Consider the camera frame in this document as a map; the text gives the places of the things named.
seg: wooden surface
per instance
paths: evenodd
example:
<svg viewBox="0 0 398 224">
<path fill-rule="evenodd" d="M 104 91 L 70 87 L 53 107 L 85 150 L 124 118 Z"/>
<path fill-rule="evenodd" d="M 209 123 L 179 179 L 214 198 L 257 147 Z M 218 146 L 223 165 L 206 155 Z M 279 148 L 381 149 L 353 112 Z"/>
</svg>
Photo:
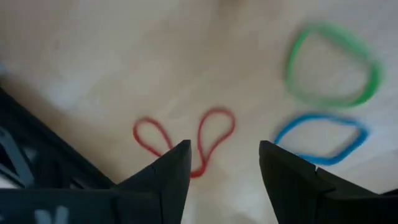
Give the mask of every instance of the wooden surface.
<svg viewBox="0 0 398 224">
<path fill-rule="evenodd" d="M 212 106 L 231 108 L 237 130 L 208 173 L 192 181 L 183 223 L 277 223 L 258 145 L 291 117 L 325 111 L 294 99 L 282 79 L 292 41 L 308 21 L 352 30 L 386 67 L 369 103 L 328 110 L 357 118 L 372 135 L 326 169 L 375 192 L 398 188 L 397 10 L 394 0 L 3 0 L 1 83 L 115 182 L 155 159 L 132 138 L 137 118 L 155 117 L 173 142 L 192 139 L 195 150 L 200 116 Z M 329 60 L 341 52 L 306 44 L 297 69 L 304 88 L 341 95 L 366 82 L 347 60 Z M 205 126 L 205 145 L 227 125 L 214 118 Z M 285 145 L 326 154 L 350 134 L 312 127 L 314 134 L 306 127 Z M 142 134 L 165 147 L 154 129 Z M 198 164 L 196 153 L 193 160 Z"/>
</svg>

